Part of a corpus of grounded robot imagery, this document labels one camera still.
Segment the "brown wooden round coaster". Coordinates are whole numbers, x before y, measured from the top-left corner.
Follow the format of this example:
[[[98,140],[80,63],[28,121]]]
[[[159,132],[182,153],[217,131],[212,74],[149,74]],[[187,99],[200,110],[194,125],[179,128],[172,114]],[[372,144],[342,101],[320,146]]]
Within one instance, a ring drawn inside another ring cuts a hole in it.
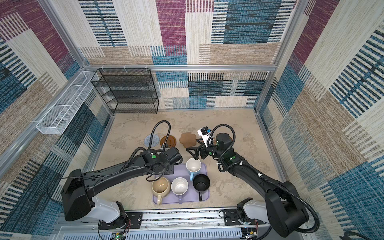
[[[167,141],[166,141],[166,138],[167,138],[166,136],[161,138],[161,141],[160,141],[161,147],[163,147],[164,144],[166,144],[166,148],[173,148],[176,146],[177,140],[174,136],[169,136]]]

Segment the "white mug blue handle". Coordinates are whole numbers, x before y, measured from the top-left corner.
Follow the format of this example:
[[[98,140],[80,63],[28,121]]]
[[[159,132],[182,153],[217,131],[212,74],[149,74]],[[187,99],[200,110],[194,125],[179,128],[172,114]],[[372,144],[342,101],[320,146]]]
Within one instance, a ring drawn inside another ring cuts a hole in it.
[[[190,181],[192,182],[194,177],[200,173],[202,168],[202,163],[200,160],[195,160],[194,158],[190,158],[186,163],[187,171],[190,174]]]

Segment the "blue knitted round coaster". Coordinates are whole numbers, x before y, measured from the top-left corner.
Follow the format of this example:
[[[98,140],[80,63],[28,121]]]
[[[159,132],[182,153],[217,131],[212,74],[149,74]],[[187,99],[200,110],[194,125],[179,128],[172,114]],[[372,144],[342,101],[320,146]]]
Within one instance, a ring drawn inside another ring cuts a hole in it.
[[[145,138],[145,147],[148,148],[149,147],[149,143],[150,143],[150,137],[151,135],[148,135],[146,136]],[[156,147],[158,144],[160,143],[160,137],[156,134],[153,135],[152,137],[152,145],[151,145],[151,148],[154,148]]]

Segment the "beige mug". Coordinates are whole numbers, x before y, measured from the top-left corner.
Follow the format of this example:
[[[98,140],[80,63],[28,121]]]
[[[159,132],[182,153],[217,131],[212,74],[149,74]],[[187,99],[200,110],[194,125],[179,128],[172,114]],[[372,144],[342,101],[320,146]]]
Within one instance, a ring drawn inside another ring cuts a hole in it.
[[[160,177],[158,180],[152,182],[152,193],[155,197],[155,204],[161,205],[170,190],[171,183],[167,178]]]

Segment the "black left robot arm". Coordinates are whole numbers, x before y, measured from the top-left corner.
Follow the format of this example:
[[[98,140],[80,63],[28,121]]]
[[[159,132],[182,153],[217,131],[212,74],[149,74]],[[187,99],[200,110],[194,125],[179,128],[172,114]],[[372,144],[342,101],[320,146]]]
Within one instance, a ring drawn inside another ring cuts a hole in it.
[[[123,163],[101,170],[82,173],[72,171],[61,191],[67,222],[88,217],[105,223],[123,223],[127,219],[120,202],[98,198],[98,194],[129,179],[165,175],[170,166],[182,161],[177,148],[154,150],[138,147]]]

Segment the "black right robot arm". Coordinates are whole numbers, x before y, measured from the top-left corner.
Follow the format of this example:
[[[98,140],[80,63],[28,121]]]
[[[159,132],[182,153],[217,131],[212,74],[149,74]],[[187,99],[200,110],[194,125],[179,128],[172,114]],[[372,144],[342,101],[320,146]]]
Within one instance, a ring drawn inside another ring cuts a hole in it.
[[[200,145],[187,148],[187,152],[196,160],[206,157],[217,159],[220,172],[229,172],[262,195],[266,204],[265,221],[277,234],[281,237],[287,237],[292,232],[310,234],[320,228],[317,213],[299,196],[292,183],[277,181],[253,167],[234,151],[235,138],[229,134],[220,133],[215,139],[215,144],[198,139]]]

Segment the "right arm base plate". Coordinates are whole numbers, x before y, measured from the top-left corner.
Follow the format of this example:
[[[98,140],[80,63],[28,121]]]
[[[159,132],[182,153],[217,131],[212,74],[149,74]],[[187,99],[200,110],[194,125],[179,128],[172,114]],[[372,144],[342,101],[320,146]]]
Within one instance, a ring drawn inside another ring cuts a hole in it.
[[[238,209],[221,209],[219,211],[219,217],[224,219],[226,226],[256,226],[266,224],[261,220],[248,218],[244,211],[239,211]]]

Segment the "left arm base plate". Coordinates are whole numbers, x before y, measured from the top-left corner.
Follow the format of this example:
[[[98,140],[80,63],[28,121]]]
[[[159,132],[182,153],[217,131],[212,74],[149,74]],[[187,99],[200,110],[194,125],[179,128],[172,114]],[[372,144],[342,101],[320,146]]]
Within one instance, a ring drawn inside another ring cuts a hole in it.
[[[111,223],[101,221],[99,230],[139,229],[142,224],[143,212],[126,212]]]

